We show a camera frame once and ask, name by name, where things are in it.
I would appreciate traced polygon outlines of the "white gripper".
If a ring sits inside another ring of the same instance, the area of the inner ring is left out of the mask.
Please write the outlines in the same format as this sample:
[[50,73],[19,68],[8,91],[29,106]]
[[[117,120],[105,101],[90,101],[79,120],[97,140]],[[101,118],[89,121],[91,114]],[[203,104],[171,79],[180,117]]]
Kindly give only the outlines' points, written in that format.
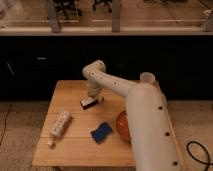
[[103,96],[101,95],[102,87],[94,82],[89,81],[87,83],[88,96],[97,100],[98,102],[103,101]]

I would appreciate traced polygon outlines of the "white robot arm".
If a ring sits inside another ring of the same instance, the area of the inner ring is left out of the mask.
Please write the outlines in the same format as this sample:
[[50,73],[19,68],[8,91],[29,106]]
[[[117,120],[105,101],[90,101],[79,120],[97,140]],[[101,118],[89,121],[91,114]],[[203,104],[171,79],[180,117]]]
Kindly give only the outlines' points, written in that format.
[[101,60],[85,66],[82,74],[88,80],[89,97],[108,88],[125,98],[136,171],[182,171],[166,99],[157,87],[107,74]]

